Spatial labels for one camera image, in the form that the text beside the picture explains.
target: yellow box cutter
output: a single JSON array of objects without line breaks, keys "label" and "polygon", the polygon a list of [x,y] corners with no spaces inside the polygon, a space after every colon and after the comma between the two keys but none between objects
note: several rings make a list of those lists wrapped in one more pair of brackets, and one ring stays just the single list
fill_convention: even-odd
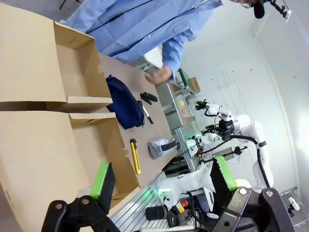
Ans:
[{"label": "yellow box cutter", "polygon": [[130,144],[134,160],[135,172],[137,174],[140,174],[140,162],[139,162],[139,156],[137,154],[137,142],[135,139],[130,139]]}]

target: pen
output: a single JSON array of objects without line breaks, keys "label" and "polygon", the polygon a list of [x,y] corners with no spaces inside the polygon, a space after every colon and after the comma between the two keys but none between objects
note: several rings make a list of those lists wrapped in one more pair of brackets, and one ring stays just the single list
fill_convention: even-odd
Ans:
[{"label": "pen", "polygon": [[137,154],[137,142],[136,142],[136,140],[130,139],[130,145],[131,145],[132,156],[133,156],[133,161],[134,161],[134,166],[135,166],[135,172],[137,174],[141,174],[140,161],[139,161],[139,156]]},{"label": "pen", "polygon": [[144,110],[144,112],[145,112],[145,114],[146,114],[148,120],[150,121],[150,123],[153,124],[154,122],[153,122],[153,120],[151,119],[151,117],[149,116],[149,114],[148,114],[148,112],[147,112],[147,110],[145,109],[144,106],[143,106],[143,110]]}]

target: man's hand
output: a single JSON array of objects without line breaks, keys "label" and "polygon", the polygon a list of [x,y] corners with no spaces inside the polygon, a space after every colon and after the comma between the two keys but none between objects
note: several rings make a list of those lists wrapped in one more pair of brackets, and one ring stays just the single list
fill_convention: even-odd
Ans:
[{"label": "man's hand", "polygon": [[167,82],[172,77],[172,75],[172,70],[168,66],[163,66],[162,69],[154,72],[154,76],[150,76],[148,73],[145,73],[145,78],[150,83],[158,86],[162,83]]}]

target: screw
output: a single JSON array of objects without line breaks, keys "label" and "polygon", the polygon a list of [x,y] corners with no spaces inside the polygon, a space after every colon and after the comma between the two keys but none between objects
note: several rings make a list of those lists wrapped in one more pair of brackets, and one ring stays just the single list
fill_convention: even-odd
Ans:
[{"label": "screw", "polygon": [[62,204],[57,204],[56,205],[56,209],[61,209],[62,208]]},{"label": "screw", "polygon": [[240,190],[239,190],[239,193],[241,194],[241,195],[246,195],[247,194],[247,190],[245,189],[245,188],[241,188]]},{"label": "screw", "polygon": [[82,203],[83,203],[83,204],[88,204],[88,203],[89,203],[89,200],[88,200],[88,199],[83,199]]},{"label": "screw", "polygon": [[271,197],[271,196],[272,196],[272,191],[268,190],[268,191],[266,192],[266,194],[267,194],[268,197]]}]

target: white panel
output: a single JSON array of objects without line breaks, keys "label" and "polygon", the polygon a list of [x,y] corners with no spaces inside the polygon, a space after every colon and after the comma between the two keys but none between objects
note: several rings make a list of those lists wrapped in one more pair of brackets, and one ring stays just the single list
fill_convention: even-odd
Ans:
[{"label": "white panel", "polygon": [[268,6],[270,14],[266,23],[256,21],[251,32],[267,59],[286,110],[283,113],[288,118],[289,132],[295,143],[300,196],[309,207],[309,1],[286,2],[293,11],[288,23],[285,24],[275,9]]}]

